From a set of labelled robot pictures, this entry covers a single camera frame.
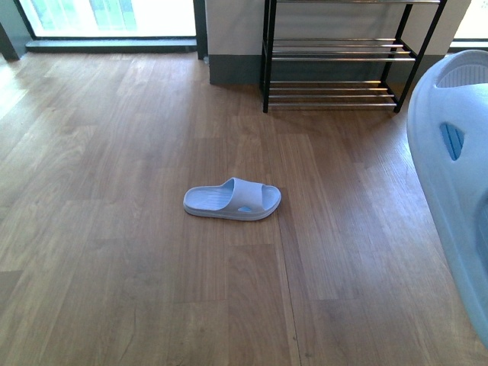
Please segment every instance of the wall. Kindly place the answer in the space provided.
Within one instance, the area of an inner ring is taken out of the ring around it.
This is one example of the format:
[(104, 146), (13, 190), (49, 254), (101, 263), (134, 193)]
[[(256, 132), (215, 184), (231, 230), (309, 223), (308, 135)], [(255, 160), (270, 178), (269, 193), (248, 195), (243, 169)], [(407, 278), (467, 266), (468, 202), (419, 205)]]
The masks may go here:
[[(450, 0), (426, 52), (427, 69), (448, 51), (470, 0)], [(391, 37), (404, 5), (278, 5), (278, 36)], [(258, 82), (264, 0), (207, 0), (210, 82)], [(416, 5), (404, 40), (418, 50), (435, 6)]]
[(0, 1), (0, 52), (5, 59), (20, 59), (32, 40), (14, 0)]

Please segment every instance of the floorboard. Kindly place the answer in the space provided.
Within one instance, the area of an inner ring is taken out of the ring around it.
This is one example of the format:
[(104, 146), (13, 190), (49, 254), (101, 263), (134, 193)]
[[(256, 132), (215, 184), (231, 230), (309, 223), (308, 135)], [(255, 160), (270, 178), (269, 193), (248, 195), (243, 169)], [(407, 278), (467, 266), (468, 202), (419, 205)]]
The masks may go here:
[[(482, 366), (406, 109), (261, 112), (189, 54), (0, 63), (0, 364)], [(230, 177), (258, 222), (193, 217)]]

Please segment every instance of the black metal shoe rack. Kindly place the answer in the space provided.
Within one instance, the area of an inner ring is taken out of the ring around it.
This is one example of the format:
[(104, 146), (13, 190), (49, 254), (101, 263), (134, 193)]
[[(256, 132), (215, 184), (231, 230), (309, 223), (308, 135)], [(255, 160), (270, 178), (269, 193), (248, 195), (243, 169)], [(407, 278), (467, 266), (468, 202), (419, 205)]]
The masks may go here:
[[(394, 38), (275, 38), (278, 4), (405, 4)], [(269, 107), (287, 109), (393, 108), (399, 112), (412, 85), (447, 0), (265, 0), (260, 89), (263, 112)], [(403, 40), (403, 31), (414, 5), (437, 6), (418, 53)], [(379, 80), (273, 81), (271, 66), (281, 62), (384, 63)], [(398, 95), (387, 83), (392, 63), (411, 63), (412, 69)]]

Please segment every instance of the slipper strap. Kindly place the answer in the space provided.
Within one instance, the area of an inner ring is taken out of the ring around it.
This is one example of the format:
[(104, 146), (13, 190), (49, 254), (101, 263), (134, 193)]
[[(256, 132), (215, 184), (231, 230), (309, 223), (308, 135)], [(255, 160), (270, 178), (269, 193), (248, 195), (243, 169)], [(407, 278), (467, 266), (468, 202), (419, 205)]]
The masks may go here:
[(234, 180), (234, 190), (230, 202), (225, 207), (225, 210), (235, 210), (239, 208), (248, 207), (252, 211), (263, 210), (262, 207), (262, 183), (255, 183), (253, 181), (244, 181), (239, 178), (232, 178)]

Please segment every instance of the slipper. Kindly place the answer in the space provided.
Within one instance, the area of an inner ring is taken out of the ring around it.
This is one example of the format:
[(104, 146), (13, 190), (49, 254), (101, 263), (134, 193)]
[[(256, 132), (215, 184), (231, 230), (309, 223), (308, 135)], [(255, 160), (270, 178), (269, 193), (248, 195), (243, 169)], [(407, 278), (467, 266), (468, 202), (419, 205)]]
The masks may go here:
[(190, 189), (183, 207), (195, 216), (254, 221), (271, 215), (280, 201), (281, 192), (272, 185), (231, 178), (223, 185)]

